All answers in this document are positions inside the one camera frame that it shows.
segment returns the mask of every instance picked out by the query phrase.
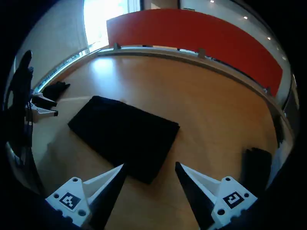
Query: orange panel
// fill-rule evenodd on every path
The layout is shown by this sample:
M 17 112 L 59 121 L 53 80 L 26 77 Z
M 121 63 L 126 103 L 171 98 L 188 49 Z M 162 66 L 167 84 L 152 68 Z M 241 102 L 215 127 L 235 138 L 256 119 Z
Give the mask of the orange panel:
M 107 21 L 109 44 L 169 46 L 206 50 L 251 76 L 275 96 L 282 69 L 251 35 L 219 18 L 189 10 L 145 10 Z

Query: black cloth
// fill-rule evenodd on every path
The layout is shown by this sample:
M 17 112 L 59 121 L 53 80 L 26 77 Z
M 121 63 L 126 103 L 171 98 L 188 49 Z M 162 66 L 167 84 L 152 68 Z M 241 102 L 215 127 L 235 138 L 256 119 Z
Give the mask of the black cloth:
M 42 93 L 44 97 L 56 102 L 69 86 L 70 84 L 66 84 L 65 82 L 57 82 L 53 85 L 48 85 L 45 87 Z M 37 107 L 48 110 L 57 105 L 57 103 L 47 101 L 39 97 L 33 97 L 32 103 L 34 103 Z
M 256 197 L 264 194 L 269 180 L 272 156 L 259 148 L 247 149 L 242 157 L 240 184 Z
M 68 123 L 85 143 L 114 166 L 150 184 L 179 130 L 178 123 L 120 101 L 93 96 Z

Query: sunlight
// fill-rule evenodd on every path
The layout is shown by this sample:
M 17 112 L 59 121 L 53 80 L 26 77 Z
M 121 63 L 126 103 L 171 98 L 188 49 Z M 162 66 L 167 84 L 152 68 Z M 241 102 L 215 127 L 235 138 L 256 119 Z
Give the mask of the sunlight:
M 84 27 L 87 44 L 98 43 L 100 47 L 109 44 L 106 21 L 128 13 L 127 0 L 85 0 Z

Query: black object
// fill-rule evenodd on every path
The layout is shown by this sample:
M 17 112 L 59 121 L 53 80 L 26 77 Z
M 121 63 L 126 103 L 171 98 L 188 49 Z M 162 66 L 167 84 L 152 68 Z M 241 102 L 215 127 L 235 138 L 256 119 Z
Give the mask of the black object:
M 70 84 L 66 84 L 65 82 L 57 82 L 53 85 L 48 85 L 43 90 L 43 96 L 53 100 L 57 101 L 62 93 L 70 86 Z M 44 108 L 50 110 L 51 107 L 56 106 L 57 104 L 51 101 L 43 100 L 39 97 L 34 97 L 32 99 L 33 104 L 35 104 L 37 107 Z
M 13 75 L 4 103 L 5 122 L 9 127 L 7 129 L 8 141 L 15 154 L 16 166 L 23 172 L 27 183 L 43 195 L 45 189 L 37 172 L 31 149 L 33 130 L 33 115 L 30 105 L 33 77 L 33 67 L 29 67 L 31 59 L 32 51 L 28 50 Z M 10 92 L 13 92 L 13 103 L 8 108 Z
M 254 196 L 261 196 L 266 188 L 271 172 L 272 156 L 269 152 L 252 148 L 247 149 L 242 157 L 242 184 Z
M 200 229 L 208 229 L 214 224 L 214 220 L 211 216 L 214 208 L 213 202 L 188 176 L 179 162 L 176 162 L 175 171 Z M 222 210 L 218 212 L 219 215 L 223 215 L 224 213 L 225 211 L 223 212 Z
M 124 164 L 112 181 L 90 204 L 92 218 L 89 221 L 93 229 L 104 229 L 111 215 L 117 197 L 127 177 L 127 166 Z
M 114 166 L 150 184 L 157 176 L 179 125 L 120 101 L 93 96 L 68 123 L 93 150 Z

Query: screw hole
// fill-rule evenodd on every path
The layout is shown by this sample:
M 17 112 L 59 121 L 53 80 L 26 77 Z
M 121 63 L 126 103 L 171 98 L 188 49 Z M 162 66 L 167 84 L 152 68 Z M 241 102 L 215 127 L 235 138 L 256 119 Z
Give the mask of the screw hole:
M 224 214 L 225 214 L 225 210 L 224 209 L 218 210 L 218 215 L 224 215 Z
M 84 210 L 82 210 L 82 209 L 80 209 L 79 211 L 78 211 L 78 214 L 80 215 L 80 216 L 85 216 L 86 215 L 86 212 L 84 211 Z

